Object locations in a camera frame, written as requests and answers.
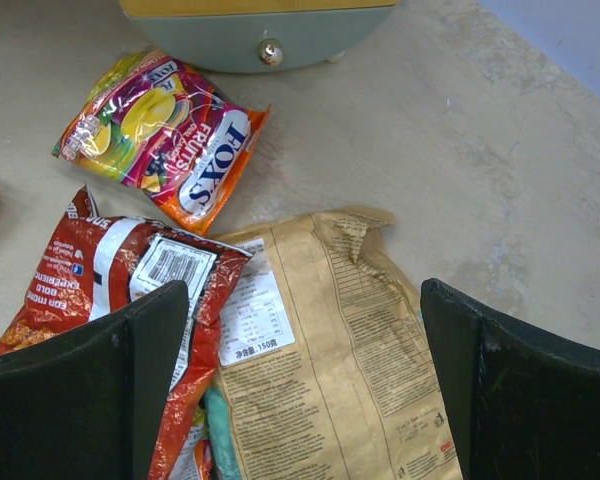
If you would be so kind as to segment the Fox's fruit candy bag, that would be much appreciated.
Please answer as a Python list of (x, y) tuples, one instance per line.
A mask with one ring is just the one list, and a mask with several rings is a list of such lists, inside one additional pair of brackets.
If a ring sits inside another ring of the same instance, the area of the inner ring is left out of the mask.
[(181, 228), (204, 235), (268, 116), (227, 100), (194, 67), (145, 50), (98, 80), (52, 154), (143, 191)]

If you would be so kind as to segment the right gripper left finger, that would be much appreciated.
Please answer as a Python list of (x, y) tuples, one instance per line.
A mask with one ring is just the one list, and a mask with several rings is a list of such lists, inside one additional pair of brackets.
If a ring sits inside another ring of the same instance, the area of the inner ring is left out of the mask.
[(188, 312), (171, 281), (0, 356), (0, 479), (145, 479)]

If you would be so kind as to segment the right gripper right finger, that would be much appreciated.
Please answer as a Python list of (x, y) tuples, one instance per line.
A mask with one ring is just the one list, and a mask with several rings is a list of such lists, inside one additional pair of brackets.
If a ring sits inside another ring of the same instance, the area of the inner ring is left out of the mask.
[(600, 350), (432, 278), (421, 312), (466, 479), (600, 479)]

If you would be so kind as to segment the teal snack packet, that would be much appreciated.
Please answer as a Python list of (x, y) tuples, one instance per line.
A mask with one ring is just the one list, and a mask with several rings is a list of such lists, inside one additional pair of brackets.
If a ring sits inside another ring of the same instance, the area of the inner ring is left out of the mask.
[(215, 462), (215, 478), (242, 480), (231, 435), (229, 406), (218, 387), (209, 387), (203, 399)]

